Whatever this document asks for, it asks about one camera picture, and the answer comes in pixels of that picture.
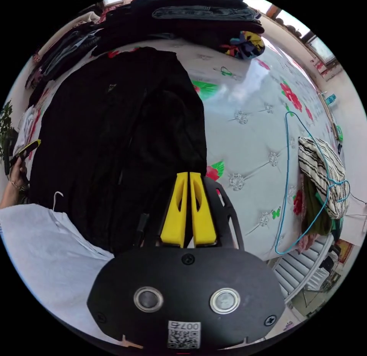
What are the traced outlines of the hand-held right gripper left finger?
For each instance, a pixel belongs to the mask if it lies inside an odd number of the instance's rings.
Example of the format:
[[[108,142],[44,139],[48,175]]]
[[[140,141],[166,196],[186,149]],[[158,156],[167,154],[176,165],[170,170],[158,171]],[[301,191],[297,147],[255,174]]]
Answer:
[[[162,226],[162,244],[183,248],[185,242],[188,199],[188,173],[178,173]]]

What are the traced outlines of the person's left hand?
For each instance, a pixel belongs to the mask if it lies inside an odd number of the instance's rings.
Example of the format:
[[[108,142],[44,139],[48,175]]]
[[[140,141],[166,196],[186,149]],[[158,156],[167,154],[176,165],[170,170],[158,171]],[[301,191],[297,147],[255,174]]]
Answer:
[[[27,183],[27,169],[25,163],[21,157],[18,157],[14,166],[11,169],[9,181],[11,186],[17,190],[21,190]]]

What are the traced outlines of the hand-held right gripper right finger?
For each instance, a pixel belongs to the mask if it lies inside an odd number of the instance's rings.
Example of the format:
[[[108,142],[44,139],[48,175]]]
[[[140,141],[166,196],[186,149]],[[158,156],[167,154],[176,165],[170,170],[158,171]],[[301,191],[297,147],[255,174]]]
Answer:
[[[203,178],[199,173],[190,172],[191,216],[194,246],[213,246],[217,234],[213,223]]]

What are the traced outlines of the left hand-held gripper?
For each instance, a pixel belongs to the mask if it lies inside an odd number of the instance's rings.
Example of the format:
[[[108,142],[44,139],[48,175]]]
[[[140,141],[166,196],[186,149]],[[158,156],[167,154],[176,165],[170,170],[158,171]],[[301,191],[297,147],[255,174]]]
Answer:
[[[15,163],[11,162],[13,159],[17,159],[17,157],[29,157],[41,144],[41,140],[37,139],[20,150],[18,147],[16,148],[17,139],[17,137],[7,137],[3,144],[3,162],[6,176],[9,175],[11,167]]]

